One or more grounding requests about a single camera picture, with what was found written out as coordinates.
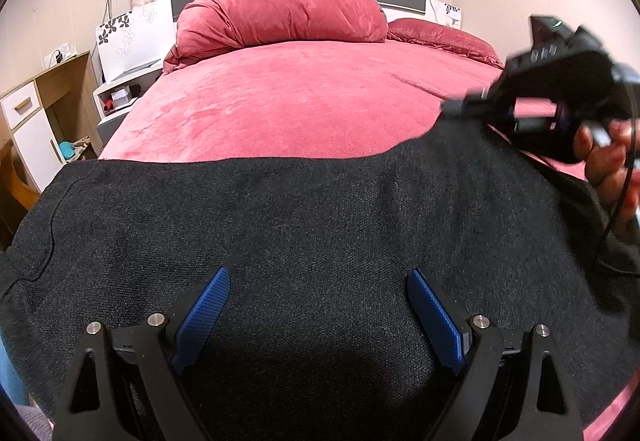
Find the person's right hand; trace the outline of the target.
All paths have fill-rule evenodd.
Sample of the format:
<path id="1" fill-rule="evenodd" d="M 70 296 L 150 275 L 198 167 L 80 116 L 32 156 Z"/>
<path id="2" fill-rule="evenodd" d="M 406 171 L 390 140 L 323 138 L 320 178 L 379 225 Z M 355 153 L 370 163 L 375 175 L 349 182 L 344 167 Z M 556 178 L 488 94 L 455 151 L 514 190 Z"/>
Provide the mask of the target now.
<path id="1" fill-rule="evenodd" d="M 582 126 L 574 138 L 574 153 L 584 161 L 585 177 L 598 195 L 602 208 L 613 216 L 623 193 L 626 177 L 626 153 L 631 149 L 632 123 L 630 120 L 612 120 L 608 125 L 611 143 L 597 146 L 589 128 Z M 626 244 L 639 243 L 636 213 L 639 209 L 639 170 L 634 169 L 620 213 L 613 224 L 613 233 Z"/>

